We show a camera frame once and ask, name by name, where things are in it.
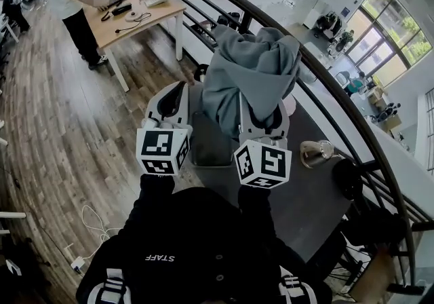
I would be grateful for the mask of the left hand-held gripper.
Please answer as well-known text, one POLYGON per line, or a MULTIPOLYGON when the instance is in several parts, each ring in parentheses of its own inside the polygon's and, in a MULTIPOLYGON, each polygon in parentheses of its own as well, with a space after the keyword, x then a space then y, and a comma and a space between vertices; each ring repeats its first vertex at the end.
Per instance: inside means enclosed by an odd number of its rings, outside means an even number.
POLYGON ((172 83, 154 95, 136 133, 136 159, 145 174, 177 176, 191 148, 189 85, 172 83), (178 120, 179 124, 158 120, 178 120))

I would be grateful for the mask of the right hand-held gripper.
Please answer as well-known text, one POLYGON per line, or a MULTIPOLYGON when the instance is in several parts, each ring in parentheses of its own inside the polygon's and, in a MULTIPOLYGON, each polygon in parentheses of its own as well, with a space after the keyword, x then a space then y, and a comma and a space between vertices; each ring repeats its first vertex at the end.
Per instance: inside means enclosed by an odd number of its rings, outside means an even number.
POLYGON ((273 111, 271 135, 252 122, 250 106, 239 93, 239 148, 234 152, 240 183, 272 189, 289 181, 292 152, 288 150, 290 120, 282 100, 273 111))

